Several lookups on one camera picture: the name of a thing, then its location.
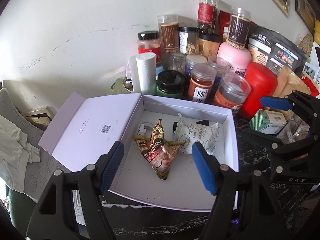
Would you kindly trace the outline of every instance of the green and white box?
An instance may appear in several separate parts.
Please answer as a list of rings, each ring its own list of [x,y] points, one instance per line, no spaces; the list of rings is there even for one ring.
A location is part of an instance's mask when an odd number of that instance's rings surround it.
[[[285,126],[286,120],[282,113],[258,110],[249,122],[250,128],[265,134],[276,134]]]

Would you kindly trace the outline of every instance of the black jar lid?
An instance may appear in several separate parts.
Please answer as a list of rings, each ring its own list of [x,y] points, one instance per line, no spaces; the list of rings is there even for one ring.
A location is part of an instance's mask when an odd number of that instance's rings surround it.
[[[205,35],[203,33],[200,33],[199,38],[206,40],[206,41],[212,41],[212,42],[218,42],[218,43],[221,42],[220,35],[218,35],[218,34]]]
[[[187,32],[199,32],[199,29],[196,27],[180,27],[179,31],[187,33]]]
[[[159,38],[158,31],[145,31],[142,33],[138,33],[138,39],[141,40],[154,40]]]
[[[164,70],[158,75],[158,88],[167,94],[178,94],[183,91],[185,76],[176,70]]]

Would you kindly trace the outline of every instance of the pink lid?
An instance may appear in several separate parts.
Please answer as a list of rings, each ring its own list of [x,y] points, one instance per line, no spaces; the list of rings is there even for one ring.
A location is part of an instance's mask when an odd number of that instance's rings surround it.
[[[236,63],[244,66],[247,66],[252,60],[251,53],[246,48],[236,49],[226,42],[220,45],[218,57],[222,57],[231,64]]]

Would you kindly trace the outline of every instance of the white wall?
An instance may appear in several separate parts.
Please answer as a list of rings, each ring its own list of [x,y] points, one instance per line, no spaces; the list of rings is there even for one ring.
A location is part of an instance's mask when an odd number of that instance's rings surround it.
[[[221,0],[295,41],[307,27],[272,0]],[[53,106],[72,91],[105,95],[137,52],[137,33],[157,29],[156,15],[177,13],[195,23],[198,0],[10,0],[0,16],[0,79],[20,111]]]

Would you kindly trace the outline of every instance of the white plastic packet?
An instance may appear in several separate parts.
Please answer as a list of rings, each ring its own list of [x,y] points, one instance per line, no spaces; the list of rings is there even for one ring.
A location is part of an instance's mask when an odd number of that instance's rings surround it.
[[[173,141],[184,142],[180,147],[179,154],[191,154],[192,145],[200,142],[209,155],[213,155],[218,141],[219,124],[215,123],[211,126],[205,126],[197,123],[183,122],[182,115],[178,113],[180,119],[177,128],[174,131]]]

